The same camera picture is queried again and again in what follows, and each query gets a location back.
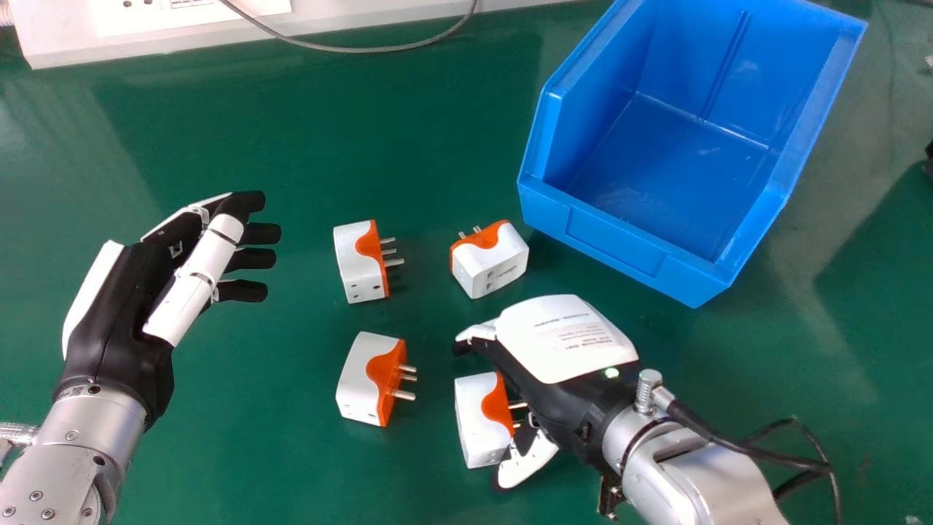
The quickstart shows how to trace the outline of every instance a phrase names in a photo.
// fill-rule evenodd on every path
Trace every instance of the metal prong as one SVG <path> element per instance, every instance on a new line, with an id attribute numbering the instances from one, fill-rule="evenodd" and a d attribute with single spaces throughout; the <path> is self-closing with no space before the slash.
<path id="1" fill-rule="evenodd" d="M 396 396 L 398 399 L 404 399 L 405 401 L 414 401 L 414 394 L 407 390 L 392 390 L 392 395 Z"/>

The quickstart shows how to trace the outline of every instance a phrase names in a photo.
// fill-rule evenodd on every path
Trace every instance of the blue storage bin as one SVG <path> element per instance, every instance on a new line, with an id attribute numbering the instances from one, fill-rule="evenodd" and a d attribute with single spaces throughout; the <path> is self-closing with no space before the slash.
<path id="1" fill-rule="evenodd" d="M 798 0 L 619 0 L 545 84 L 525 222 L 693 307 L 797 182 L 865 31 Z"/>

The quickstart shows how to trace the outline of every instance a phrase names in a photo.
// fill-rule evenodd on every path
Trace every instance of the white and orange plug adapter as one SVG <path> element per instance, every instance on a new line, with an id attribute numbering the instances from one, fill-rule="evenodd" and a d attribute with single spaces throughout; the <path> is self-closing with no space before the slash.
<path id="1" fill-rule="evenodd" d="M 453 381 L 460 448 L 466 468 L 502 461 L 515 433 L 506 385 L 497 372 L 458 377 Z"/>
<path id="2" fill-rule="evenodd" d="M 519 278 L 528 268 L 528 245 L 512 223 L 494 222 L 460 232 L 451 246 L 451 273 L 470 299 L 479 299 Z"/>
<path id="3" fill-rule="evenodd" d="M 341 416 L 384 427 L 396 398 L 414 401 L 413 393 L 398 388 L 402 380 L 418 380 L 414 375 L 417 370 L 405 363 L 406 357 L 403 339 L 360 332 L 337 383 Z"/>
<path id="4" fill-rule="evenodd" d="M 334 251 L 341 270 L 343 291 L 347 303 L 375 301 L 389 296 L 389 279 L 385 269 L 398 266 L 404 259 L 384 259 L 396 253 L 388 246 L 394 237 L 379 238 L 375 220 L 362 220 L 334 226 Z"/>

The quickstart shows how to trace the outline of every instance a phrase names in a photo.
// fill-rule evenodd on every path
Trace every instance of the green table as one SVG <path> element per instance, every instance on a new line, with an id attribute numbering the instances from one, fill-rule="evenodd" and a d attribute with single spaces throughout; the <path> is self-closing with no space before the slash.
<path id="1" fill-rule="evenodd" d="M 538 91 L 606 5 L 482 15 L 389 56 L 260 42 L 32 72 L 2 34 L 0 418 L 46 414 L 64 314 L 107 238 L 262 189 L 260 217 L 285 229 L 270 299 L 213 309 L 176 352 L 172 406 L 136 454 L 117 523 L 603 523 L 592 469 L 561 457 L 494 494 L 456 435 L 453 379 L 490 366 L 454 361 L 453 336 L 560 292 L 616 321 L 727 433 L 800 416 L 835 460 L 848 523 L 933 523 L 933 183 L 918 163 L 933 138 L 933 9 L 835 4 L 871 23 L 849 78 L 783 215 L 703 308 L 527 228 L 517 283 L 474 302 L 448 274 L 458 230 L 521 222 L 514 179 Z M 327 40 L 397 42 L 446 23 Z M 407 263 L 390 300 L 348 306 L 330 230 L 368 218 Z M 386 429 L 334 404 L 361 330 L 404 337 L 419 369 L 418 401 Z M 790 433 L 771 445 L 807 452 Z M 828 488 L 784 508 L 829 523 Z"/>

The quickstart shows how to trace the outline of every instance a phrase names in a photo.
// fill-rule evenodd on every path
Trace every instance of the robotic hand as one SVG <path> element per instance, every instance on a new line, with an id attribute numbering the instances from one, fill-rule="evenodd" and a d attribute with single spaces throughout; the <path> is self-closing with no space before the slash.
<path id="1" fill-rule="evenodd" d="M 598 511 L 616 519 L 624 501 L 651 525 L 787 525 L 776 499 L 828 475 L 839 522 L 838 487 L 822 461 L 776 454 L 752 444 L 795 419 L 735 443 L 706 425 L 643 370 L 632 342 L 576 295 L 537 297 L 456 337 L 493 363 L 527 403 L 494 474 L 507 490 L 569 450 L 602 474 Z M 753 459 L 803 471 L 772 493 Z"/>
<path id="2" fill-rule="evenodd" d="M 277 224 L 248 222 L 262 192 L 233 192 L 186 206 L 122 246 L 101 248 L 65 317 L 64 371 L 41 428 L 0 423 L 0 524 L 109 522 L 143 432 L 174 389 L 172 351 L 211 304 L 261 302 L 266 286 L 220 280 L 271 268 Z"/>

